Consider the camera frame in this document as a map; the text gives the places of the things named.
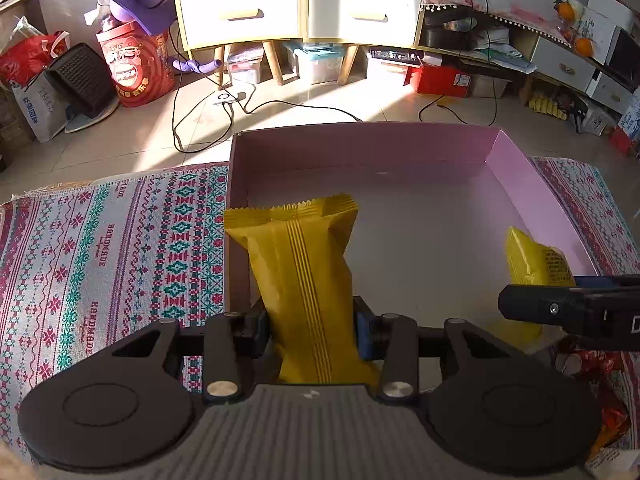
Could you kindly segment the clear plastic storage bin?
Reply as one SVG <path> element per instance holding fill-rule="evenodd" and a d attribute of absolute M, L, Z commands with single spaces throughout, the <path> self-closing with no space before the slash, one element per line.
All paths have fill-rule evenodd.
<path fill-rule="evenodd" d="M 344 56 L 345 49 L 342 46 L 319 50 L 296 48 L 292 52 L 296 74 L 307 84 L 337 82 Z"/>

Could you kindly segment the red plastic bag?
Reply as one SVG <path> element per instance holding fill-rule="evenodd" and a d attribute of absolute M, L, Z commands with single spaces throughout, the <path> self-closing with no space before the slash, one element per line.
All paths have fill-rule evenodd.
<path fill-rule="evenodd" d="M 38 35 L 22 40 L 1 55 L 1 81 L 27 87 L 70 47 L 70 34 Z"/>

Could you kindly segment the pink cardboard box tray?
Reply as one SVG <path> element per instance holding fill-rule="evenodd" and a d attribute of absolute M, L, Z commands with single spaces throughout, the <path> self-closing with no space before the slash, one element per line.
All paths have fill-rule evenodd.
<path fill-rule="evenodd" d="M 352 289 L 378 313 L 423 326 L 486 327 L 509 281 L 506 231 L 594 265 L 533 163 L 496 128 L 343 122 L 245 131 L 232 143 L 231 207 L 346 193 L 359 212 L 345 252 Z"/>

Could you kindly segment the patterned woven tablecloth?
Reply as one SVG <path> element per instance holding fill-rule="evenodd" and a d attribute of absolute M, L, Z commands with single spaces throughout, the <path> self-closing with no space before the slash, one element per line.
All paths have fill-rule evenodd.
<path fill-rule="evenodd" d="M 531 157 L 593 274 L 639 269 L 602 172 Z M 229 165 L 128 174 L 23 195 L 1 209 L 1 437 L 27 451 L 17 412 L 43 380 L 160 318 L 183 326 L 257 297 L 246 251 L 224 236 Z"/>

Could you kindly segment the white paper shopping bag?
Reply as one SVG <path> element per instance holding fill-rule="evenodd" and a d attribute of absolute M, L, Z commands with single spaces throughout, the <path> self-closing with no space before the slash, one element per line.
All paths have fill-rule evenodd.
<path fill-rule="evenodd" d="M 32 133 L 40 143 L 47 143 L 63 131 L 68 122 L 68 102 L 40 73 L 26 87 L 11 82 L 10 88 Z"/>

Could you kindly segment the large yellow pillow snack bag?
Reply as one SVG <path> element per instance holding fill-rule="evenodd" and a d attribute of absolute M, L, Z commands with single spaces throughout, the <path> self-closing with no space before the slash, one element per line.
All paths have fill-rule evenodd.
<path fill-rule="evenodd" d="M 348 194 L 224 212 L 270 316 L 280 382 L 378 385 L 380 371 L 358 352 L 345 259 L 357 214 Z"/>

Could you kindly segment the red crinkled snack bag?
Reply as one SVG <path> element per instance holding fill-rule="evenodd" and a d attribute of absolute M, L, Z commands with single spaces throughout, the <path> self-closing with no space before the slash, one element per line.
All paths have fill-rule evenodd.
<path fill-rule="evenodd" d="M 559 354 L 555 368 L 586 386 L 600 408 L 600 434 L 591 448 L 590 460 L 606 448 L 633 448 L 634 399 L 623 353 L 578 350 Z"/>

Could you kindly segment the microwave oven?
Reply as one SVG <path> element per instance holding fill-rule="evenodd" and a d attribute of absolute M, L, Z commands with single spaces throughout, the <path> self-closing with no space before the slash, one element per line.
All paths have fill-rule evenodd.
<path fill-rule="evenodd" d="M 631 92 L 639 87 L 640 50 L 625 29 L 617 27 L 612 36 L 605 66 Z"/>

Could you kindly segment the red cartoon bucket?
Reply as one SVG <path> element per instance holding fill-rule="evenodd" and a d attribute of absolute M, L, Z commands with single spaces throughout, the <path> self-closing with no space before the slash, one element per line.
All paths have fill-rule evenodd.
<path fill-rule="evenodd" d="M 96 34 L 124 107 L 149 104 L 174 88 L 168 62 L 168 33 L 147 35 L 136 21 Z"/>

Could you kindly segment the orange fruit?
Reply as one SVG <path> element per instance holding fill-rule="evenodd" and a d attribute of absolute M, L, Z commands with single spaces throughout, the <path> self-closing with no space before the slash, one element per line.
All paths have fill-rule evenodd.
<path fill-rule="evenodd" d="M 577 37 L 574 41 L 574 51 L 584 58 L 592 58 L 594 55 L 593 44 L 589 38 Z"/>
<path fill-rule="evenodd" d="M 553 9 L 561 21 L 572 24 L 576 21 L 576 11 L 568 0 L 555 0 Z"/>

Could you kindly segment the white wooden drawer cabinet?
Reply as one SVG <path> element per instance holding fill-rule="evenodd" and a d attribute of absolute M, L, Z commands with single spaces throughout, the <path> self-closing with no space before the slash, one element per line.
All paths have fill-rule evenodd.
<path fill-rule="evenodd" d="M 422 0 L 175 0 L 183 51 L 259 42 L 271 75 L 282 78 L 276 44 L 282 40 L 332 42 L 346 48 L 337 81 L 346 84 L 362 46 L 414 49 L 420 39 Z"/>

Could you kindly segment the yellow bottle pack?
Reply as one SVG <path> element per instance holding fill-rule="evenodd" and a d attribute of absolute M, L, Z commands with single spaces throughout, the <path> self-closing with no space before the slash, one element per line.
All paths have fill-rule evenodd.
<path fill-rule="evenodd" d="M 567 112 L 559 106 L 558 102 L 544 92 L 535 92 L 528 100 L 527 106 L 537 114 L 551 116 L 562 120 L 562 122 L 567 120 Z"/>

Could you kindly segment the red box under console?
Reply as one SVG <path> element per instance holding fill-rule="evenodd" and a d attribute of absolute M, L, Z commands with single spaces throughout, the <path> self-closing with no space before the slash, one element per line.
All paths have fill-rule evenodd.
<path fill-rule="evenodd" d="M 410 67 L 406 76 L 406 84 L 416 93 L 456 98 L 468 96 L 471 81 L 472 77 L 469 74 L 454 66 Z"/>

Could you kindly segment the yellow logo snack bag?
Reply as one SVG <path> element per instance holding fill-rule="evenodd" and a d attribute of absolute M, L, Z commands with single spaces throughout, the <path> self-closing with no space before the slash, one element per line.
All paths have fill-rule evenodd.
<path fill-rule="evenodd" d="M 559 249 L 535 242 L 514 226 L 506 230 L 506 264 L 511 283 L 575 287 L 574 275 Z M 564 336 L 559 327 L 510 321 L 502 318 L 491 323 L 488 332 L 526 354 L 551 346 Z"/>

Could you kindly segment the low TV console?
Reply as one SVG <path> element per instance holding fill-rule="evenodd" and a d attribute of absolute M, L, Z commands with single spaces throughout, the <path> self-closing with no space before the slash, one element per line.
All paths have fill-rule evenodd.
<path fill-rule="evenodd" d="M 495 65 L 562 84 L 612 112 L 623 114 L 634 100 L 605 66 L 617 26 L 591 10 L 576 28 L 563 22 L 547 23 L 516 13 L 492 10 L 469 0 L 442 3 L 423 1 L 420 46 L 442 50 L 475 62 Z M 577 37 L 589 38 L 594 55 L 574 51 Z"/>

